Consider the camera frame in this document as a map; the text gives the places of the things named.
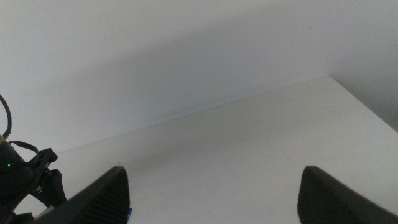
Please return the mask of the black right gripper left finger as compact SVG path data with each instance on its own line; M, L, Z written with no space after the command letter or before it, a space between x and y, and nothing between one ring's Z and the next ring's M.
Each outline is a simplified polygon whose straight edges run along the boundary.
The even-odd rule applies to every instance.
M126 224L129 181L123 166L114 166L92 184L34 222L39 224Z

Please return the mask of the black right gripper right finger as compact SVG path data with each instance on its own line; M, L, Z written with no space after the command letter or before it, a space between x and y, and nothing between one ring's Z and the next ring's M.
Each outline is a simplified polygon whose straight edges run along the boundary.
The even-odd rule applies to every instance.
M397 215L317 166L306 166L303 170L297 213L301 223L397 223Z

